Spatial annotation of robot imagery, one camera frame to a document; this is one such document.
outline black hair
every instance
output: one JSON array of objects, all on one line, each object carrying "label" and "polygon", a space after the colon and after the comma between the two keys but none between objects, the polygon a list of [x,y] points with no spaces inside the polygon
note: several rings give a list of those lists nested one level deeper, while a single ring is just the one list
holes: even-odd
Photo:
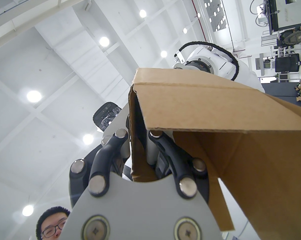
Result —
[{"label": "black hair", "polygon": [[66,208],[61,207],[61,206],[55,206],[55,207],[52,207],[52,208],[48,209],[47,211],[45,211],[41,215],[41,217],[39,217],[37,225],[36,225],[36,237],[37,237],[38,240],[42,240],[42,224],[43,224],[43,222],[49,216],[57,214],[57,213],[61,213],[61,212],[65,213],[67,215],[67,217],[70,214],[70,211],[67,210]]}]

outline man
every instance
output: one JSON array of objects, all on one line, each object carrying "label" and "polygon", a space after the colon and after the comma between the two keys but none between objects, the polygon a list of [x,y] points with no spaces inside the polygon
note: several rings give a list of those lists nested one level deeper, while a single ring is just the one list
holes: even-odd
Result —
[{"label": "man", "polygon": [[56,206],[45,211],[39,217],[36,225],[36,237],[38,240],[58,239],[70,211]]}]

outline eyeglasses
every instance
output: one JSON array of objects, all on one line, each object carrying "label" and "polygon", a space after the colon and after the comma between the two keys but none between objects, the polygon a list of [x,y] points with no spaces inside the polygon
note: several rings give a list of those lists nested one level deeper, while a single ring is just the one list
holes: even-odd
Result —
[{"label": "eyeglasses", "polygon": [[52,237],[56,233],[56,227],[58,227],[60,230],[62,230],[65,223],[66,223],[66,221],[67,221],[67,219],[62,220],[58,225],[56,225],[54,227],[47,228],[46,230],[44,230],[42,232],[42,237],[43,236],[46,237],[46,238]]}]

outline white robot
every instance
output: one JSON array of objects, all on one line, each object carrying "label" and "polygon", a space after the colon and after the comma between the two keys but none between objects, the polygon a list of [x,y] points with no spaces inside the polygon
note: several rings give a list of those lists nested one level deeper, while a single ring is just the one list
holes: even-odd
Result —
[{"label": "white robot", "polygon": [[[180,51],[196,44],[200,46],[184,62]],[[198,69],[264,91],[256,74],[214,44],[191,42],[175,57],[175,69]],[[178,147],[172,133],[139,129],[138,139],[158,181],[138,183],[122,178],[124,173],[131,179],[130,168],[125,166],[131,154],[128,113],[126,105],[104,131],[101,145],[71,165],[73,210],[59,240],[221,240],[207,205],[205,162]]]}]

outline screw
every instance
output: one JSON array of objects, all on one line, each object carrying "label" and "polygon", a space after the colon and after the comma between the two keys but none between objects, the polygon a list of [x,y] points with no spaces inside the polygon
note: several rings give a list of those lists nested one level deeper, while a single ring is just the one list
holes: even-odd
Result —
[{"label": "screw", "polygon": [[179,182],[179,188],[187,197],[194,197],[197,192],[197,185],[190,177],[183,178]]},{"label": "screw", "polygon": [[162,134],[163,134],[163,131],[151,130],[151,131],[149,131],[149,132],[150,132],[150,135],[151,135],[152,137],[155,137],[155,138],[159,138],[159,137],[161,137]]},{"label": "screw", "polygon": [[178,228],[178,236],[180,240],[196,240],[196,227],[189,222],[182,223]]},{"label": "screw", "polygon": [[90,218],[83,228],[85,240],[107,240],[109,237],[108,221],[102,216]]},{"label": "screw", "polygon": [[104,191],[106,180],[101,175],[93,176],[88,183],[88,190],[91,195],[98,195]]},{"label": "screw", "polygon": [[201,159],[193,159],[193,167],[196,169],[198,172],[203,172],[206,170],[206,164],[203,160]]},{"label": "screw", "polygon": [[200,240],[199,225],[189,217],[180,218],[174,228],[175,240]]},{"label": "screw", "polygon": [[74,174],[79,174],[83,171],[85,167],[85,161],[82,159],[75,160],[74,163],[71,164],[70,171]]},{"label": "screw", "polygon": [[126,135],[127,135],[127,131],[125,129],[123,129],[123,128],[118,129],[115,132],[115,137],[118,137],[118,138],[124,138]]}]

